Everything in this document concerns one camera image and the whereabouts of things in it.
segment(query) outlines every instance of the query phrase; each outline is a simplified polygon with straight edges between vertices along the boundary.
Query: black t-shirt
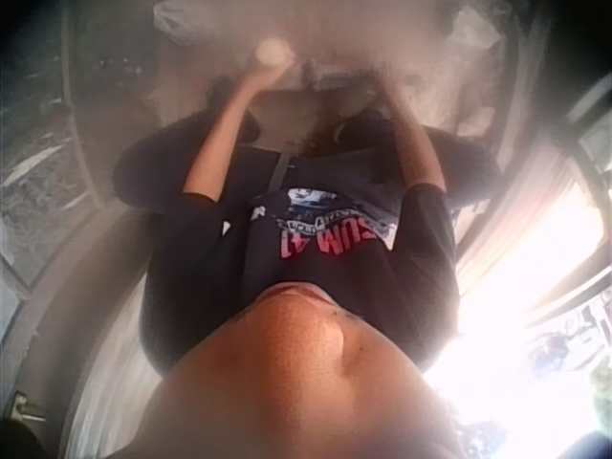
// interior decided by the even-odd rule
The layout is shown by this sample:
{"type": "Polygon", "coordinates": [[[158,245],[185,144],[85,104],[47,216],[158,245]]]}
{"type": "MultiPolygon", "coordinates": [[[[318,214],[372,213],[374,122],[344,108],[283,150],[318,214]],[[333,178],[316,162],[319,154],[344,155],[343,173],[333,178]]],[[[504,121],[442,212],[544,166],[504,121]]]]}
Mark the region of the black t-shirt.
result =
{"type": "Polygon", "coordinates": [[[399,221],[375,214],[320,189],[267,193],[230,218],[222,205],[186,195],[164,217],[149,268],[142,313],[148,357],[164,373],[263,290],[302,281],[427,366],[457,322],[455,243],[444,193],[413,186],[399,221]]]}

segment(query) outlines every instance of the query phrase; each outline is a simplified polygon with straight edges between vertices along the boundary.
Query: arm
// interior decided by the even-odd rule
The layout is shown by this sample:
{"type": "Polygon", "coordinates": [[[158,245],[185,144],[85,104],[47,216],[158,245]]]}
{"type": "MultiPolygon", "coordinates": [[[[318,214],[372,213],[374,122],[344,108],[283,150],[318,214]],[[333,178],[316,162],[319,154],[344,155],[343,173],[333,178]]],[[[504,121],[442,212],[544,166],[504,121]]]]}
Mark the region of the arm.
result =
{"type": "Polygon", "coordinates": [[[402,94],[401,83],[385,72],[380,76],[395,131],[398,157],[406,188],[432,184],[446,192],[438,157],[429,136],[416,120],[402,94]]]}
{"type": "Polygon", "coordinates": [[[256,67],[245,76],[200,148],[187,175],[184,193],[201,194],[212,201],[219,201],[228,176],[240,123],[251,100],[260,91],[273,86],[291,65],[293,60],[288,59],[275,67],[256,67]]]}

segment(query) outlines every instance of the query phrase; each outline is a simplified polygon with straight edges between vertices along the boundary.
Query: person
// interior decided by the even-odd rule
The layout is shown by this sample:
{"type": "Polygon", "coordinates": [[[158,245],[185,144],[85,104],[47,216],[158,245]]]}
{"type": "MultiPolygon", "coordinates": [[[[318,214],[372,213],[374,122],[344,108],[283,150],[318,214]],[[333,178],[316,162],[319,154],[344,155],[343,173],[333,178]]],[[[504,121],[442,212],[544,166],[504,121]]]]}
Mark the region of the person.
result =
{"type": "Polygon", "coordinates": [[[120,198],[158,215],[141,333],[163,381],[117,457],[462,457],[422,371],[456,333],[448,207],[495,175],[428,135],[391,74],[391,121],[350,120],[350,150],[236,146],[289,65],[252,68],[118,164],[120,198]]]}

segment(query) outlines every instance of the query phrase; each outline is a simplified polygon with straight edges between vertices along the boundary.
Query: skin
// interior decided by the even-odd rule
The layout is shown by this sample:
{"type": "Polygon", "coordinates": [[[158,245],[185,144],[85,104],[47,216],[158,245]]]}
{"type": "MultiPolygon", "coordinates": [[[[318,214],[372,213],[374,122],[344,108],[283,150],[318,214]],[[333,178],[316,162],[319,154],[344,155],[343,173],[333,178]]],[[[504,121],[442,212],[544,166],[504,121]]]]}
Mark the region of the skin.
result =
{"type": "MultiPolygon", "coordinates": [[[[291,64],[247,74],[185,192],[218,201],[249,103],[291,64]]],[[[396,81],[380,77],[406,187],[445,189],[426,133],[398,102],[396,81]]],[[[445,409],[413,362],[307,283],[273,286],[192,349],[156,392],[134,448],[151,458],[460,457],[445,409]]]]}

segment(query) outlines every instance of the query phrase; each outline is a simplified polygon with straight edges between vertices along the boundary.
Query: hand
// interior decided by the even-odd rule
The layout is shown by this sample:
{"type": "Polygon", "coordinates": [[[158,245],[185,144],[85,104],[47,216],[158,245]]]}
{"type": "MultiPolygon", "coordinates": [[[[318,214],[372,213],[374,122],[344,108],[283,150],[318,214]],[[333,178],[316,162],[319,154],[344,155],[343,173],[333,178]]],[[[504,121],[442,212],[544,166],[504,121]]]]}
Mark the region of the hand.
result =
{"type": "Polygon", "coordinates": [[[247,71],[241,86],[253,96],[271,89],[294,63],[293,55],[279,65],[263,65],[257,62],[247,71]]]}

